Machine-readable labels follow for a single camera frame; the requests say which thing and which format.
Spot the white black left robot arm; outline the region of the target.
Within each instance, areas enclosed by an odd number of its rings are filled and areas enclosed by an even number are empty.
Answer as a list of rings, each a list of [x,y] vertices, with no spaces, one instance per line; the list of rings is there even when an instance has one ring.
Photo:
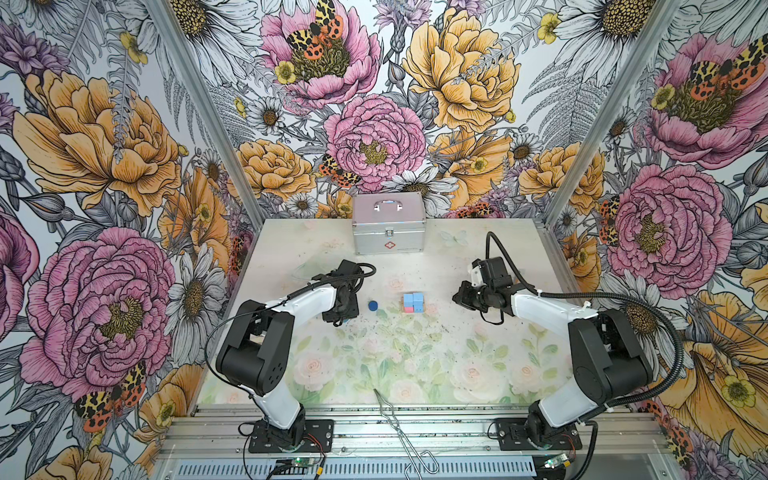
[[[376,267],[369,263],[343,260],[336,269],[314,276],[280,299],[243,302],[225,321],[229,329],[215,360],[206,356],[205,362],[214,376],[246,393],[261,411],[263,418],[255,422],[250,434],[250,452],[258,452],[259,442],[289,451],[318,438],[310,433],[305,407],[284,379],[294,329],[316,317],[334,327],[356,318],[358,293],[375,274]]]

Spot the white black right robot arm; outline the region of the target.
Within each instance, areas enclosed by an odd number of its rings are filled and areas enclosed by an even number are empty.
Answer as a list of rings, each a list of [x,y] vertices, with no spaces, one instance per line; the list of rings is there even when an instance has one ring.
[[[472,262],[469,279],[452,300],[486,316],[505,321],[517,317],[565,337],[571,354],[571,379],[554,393],[533,402],[525,420],[497,427],[498,435],[527,442],[534,449],[554,447],[579,424],[619,406],[658,396],[683,372],[685,349],[673,322],[656,306],[628,295],[605,292],[555,293],[536,288],[522,275],[499,237],[489,232],[485,247],[499,250]],[[628,309],[595,309],[594,299],[636,307],[670,338],[672,364],[666,375],[655,373],[633,329]]]

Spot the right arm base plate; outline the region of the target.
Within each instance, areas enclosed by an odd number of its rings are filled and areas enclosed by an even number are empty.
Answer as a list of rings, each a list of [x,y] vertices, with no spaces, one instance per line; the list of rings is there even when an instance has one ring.
[[[575,423],[552,427],[538,418],[498,418],[493,422],[502,451],[577,451],[583,448]]]

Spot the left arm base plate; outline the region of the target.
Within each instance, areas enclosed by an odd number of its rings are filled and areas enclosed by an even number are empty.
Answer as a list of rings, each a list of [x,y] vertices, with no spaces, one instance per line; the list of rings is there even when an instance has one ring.
[[[299,420],[287,430],[260,420],[248,435],[246,450],[250,454],[330,453],[333,434],[333,420]]]

